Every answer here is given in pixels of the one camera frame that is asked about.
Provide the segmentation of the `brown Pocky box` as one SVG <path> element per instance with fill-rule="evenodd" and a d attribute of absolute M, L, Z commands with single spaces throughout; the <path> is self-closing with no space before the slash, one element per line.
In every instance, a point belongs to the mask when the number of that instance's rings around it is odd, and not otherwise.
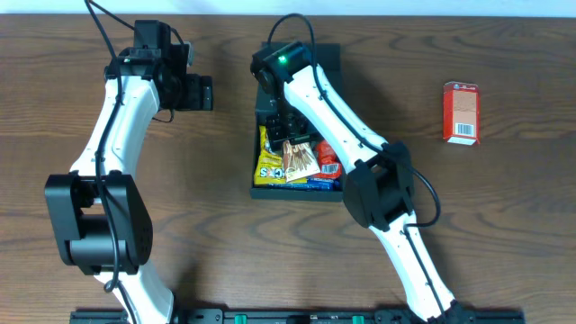
<path fill-rule="evenodd" d="M 309 142 L 283 143 L 283 168 L 287 183 L 314 176 L 320 172 L 320 166 Z"/>

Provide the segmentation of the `red cardboard snack box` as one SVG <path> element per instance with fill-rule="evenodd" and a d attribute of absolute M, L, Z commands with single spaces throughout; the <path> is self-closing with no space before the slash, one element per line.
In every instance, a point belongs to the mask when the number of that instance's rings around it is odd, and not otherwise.
<path fill-rule="evenodd" d="M 480 143 L 480 89 L 451 81 L 443 87 L 443 140 L 472 146 Z"/>

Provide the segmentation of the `blue Oreo cookie pack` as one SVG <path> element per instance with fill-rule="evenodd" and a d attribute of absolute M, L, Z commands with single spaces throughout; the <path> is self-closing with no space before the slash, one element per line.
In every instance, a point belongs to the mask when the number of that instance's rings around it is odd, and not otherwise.
<path fill-rule="evenodd" d="M 336 179 L 301 178 L 292 182 L 278 184 L 277 187 L 302 191 L 339 191 L 340 183 Z"/>

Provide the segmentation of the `yellow Hacks candy bag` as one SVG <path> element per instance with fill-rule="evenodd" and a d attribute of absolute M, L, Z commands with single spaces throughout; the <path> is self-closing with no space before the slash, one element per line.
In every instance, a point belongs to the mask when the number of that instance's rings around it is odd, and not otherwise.
<path fill-rule="evenodd" d="M 283 157 L 274 153 L 270 147 L 266 127 L 258 126 L 260 153 L 254 172 L 255 186 L 285 186 L 306 184 L 307 178 L 296 179 L 292 182 L 286 180 Z"/>

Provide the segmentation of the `red snack bag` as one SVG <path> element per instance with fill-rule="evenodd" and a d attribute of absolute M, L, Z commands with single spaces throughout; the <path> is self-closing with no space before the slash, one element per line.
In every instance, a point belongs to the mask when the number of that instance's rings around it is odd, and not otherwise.
<path fill-rule="evenodd" d="M 326 140 L 317 143 L 314 154 L 319 165 L 319 172 L 313 177 L 335 180 L 342 175 L 342 164 L 339 162 L 335 150 Z"/>

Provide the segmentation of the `black gift box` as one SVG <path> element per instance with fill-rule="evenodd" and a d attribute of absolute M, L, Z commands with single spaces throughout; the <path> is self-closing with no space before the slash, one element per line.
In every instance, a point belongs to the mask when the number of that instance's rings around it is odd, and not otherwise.
<path fill-rule="evenodd" d="M 332 86 L 340 91 L 342 89 L 341 75 L 341 45 L 337 43 L 320 43 L 317 45 L 319 64 L 324 68 L 328 80 Z M 254 139 L 254 156 L 252 172 L 257 170 L 257 160 L 260 155 L 260 136 L 258 126 L 266 122 L 269 115 L 276 114 L 277 108 L 271 103 L 271 96 L 266 94 L 259 85 L 256 92 L 256 130 Z M 251 184 L 249 194 L 257 200 L 281 200 L 281 201 L 308 201 L 340 203 L 343 191 L 340 188 L 332 191 L 300 190 L 292 188 L 277 188 Z"/>

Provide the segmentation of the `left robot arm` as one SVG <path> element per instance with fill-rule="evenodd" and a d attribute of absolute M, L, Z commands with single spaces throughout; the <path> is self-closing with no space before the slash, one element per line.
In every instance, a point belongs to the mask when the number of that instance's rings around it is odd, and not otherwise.
<path fill-rule="evenodd" d="M 44 194 L 67 266 L 113 293 L 120 323 L 185 323 L 175 294 L 150 259 L 153 226 L 136 186 L 147 129 L 162 110 L 209 110 L 211 80 L 188 73 L 189 58 L 118 57 L 106 72 L 105 99 L 83 152 Z"/>

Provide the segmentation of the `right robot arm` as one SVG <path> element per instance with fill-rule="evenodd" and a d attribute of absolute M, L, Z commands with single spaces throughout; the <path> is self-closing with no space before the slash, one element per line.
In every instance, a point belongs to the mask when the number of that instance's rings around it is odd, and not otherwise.
<path fill-rule="evenodd" d="M 455 297 L 426 249 L 412 201 L 415 180 L 433 187 L 412 166 L 408 149 L 371 130 L 333 88 L 315 49 L 300 41 L 264 46 L 250 71 L 267 94 L 302 113 L 337 154 L 346 173 L 343 202 L 382 244 L 409 310 L 426 323 L 452 321 Z"/>

